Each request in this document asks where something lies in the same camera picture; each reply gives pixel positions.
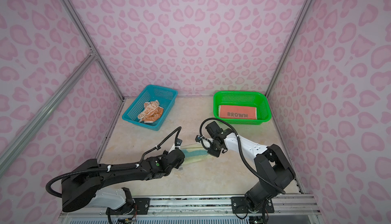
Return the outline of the pink orange towel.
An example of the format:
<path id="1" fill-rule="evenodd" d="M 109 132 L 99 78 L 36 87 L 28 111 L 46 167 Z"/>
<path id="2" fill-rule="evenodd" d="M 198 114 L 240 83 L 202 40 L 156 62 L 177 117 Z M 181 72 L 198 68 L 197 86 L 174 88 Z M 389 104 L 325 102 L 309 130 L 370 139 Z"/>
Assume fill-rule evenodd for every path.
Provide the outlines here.
<path id="1" fill-rule="evenodd" d="M 220 105 L 218 116 L 225 119 L 257 120 L 257 108 L 247 106 Z"/>

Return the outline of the teal yellow hippo towel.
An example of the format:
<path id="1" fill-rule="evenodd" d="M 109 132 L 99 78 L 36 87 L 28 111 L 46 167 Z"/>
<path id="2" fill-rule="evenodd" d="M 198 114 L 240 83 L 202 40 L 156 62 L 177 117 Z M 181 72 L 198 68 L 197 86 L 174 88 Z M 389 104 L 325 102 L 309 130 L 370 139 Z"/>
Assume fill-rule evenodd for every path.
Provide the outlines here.
<path id="1" fill-rule="evenodd" d="M 181 146 L 180 149 L 185 155 L 183 165 L 188 165 L 212 158 L 212 156 L 207 153 L 207 150 L 198 143 Z"/>

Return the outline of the orange patterned towel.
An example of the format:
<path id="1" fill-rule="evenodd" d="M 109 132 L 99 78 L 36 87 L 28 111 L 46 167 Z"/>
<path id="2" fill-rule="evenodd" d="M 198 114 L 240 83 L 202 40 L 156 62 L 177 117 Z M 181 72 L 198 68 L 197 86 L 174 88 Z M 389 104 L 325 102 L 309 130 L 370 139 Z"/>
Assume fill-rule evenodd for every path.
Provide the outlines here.
<path id="1" fill-rule="evenodd" d="M 162 117 L 164 108 L 160 106 L 158 100 L 145 102 L 144 110 L 138 114 L 137 118 L 140 123 L 151 124 Z"/>

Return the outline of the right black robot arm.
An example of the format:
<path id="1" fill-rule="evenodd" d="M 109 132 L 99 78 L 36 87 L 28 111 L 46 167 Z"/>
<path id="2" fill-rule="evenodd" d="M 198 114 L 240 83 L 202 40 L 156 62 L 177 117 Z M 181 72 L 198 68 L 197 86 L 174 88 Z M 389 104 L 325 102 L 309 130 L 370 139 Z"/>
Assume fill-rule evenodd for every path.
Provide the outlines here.
<path id="1" fill-rule="evenodd" d="M 276 144 L 255 143 L 217 118 L 204 120 L 199 132 L 197 141 L 209 155 L 219 157 L 227 151 L 235 151 L 245 167 L 258 178 L 258 182 L 244 194 L 244 207 L 249 212 L 266 212 L 272 198 L 285 194 L 285 188 L 296 178 L 293 167 Z"/>

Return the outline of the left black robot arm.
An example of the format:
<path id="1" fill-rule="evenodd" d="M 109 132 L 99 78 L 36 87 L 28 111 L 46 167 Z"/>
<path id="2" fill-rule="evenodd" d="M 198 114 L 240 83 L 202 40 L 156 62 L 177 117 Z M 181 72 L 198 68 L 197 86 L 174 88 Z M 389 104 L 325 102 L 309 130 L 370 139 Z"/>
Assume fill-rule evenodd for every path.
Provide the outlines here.
<path id="1" fill-rule="evenodd" d="M 104 207 L 112 214 L 128 214 L 135 209 L 130 189 L 110 186 L 129 181 L 148 181 L 168 176 L 185 160 L 178 148 L 162 155 L 149 157 L 141 163 L 107 165 L 90 159 L 65 174 L 61 180 L 62 211 L 74 212 L 84 207 Z"/>

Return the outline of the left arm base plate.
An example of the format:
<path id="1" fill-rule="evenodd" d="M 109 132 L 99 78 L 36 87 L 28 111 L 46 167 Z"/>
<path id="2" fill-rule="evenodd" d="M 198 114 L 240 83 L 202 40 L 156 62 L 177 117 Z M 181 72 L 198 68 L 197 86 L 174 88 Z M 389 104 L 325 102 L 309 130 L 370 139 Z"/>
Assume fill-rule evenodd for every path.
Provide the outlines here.
<path id="1" fill-rule="evenodd" d="M 106 215 L 146 215 L 150 206 L 150 198 L 125 199 L 125 204 L 116 210 L 107 208 Z"/>

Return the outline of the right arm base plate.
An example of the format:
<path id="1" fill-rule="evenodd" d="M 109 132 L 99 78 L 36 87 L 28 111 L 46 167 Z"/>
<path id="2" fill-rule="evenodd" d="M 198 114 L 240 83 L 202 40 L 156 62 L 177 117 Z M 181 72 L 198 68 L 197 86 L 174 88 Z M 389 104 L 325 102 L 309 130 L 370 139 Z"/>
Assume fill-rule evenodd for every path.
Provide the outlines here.
<path id="1" fill-rule="evenodd" d="M 230 197 L 232 212 L 234 214 L 271 214 L 275 208 L 271 199 L 265 198 L 260 201 L 253 201 L 245 196 Z"/>

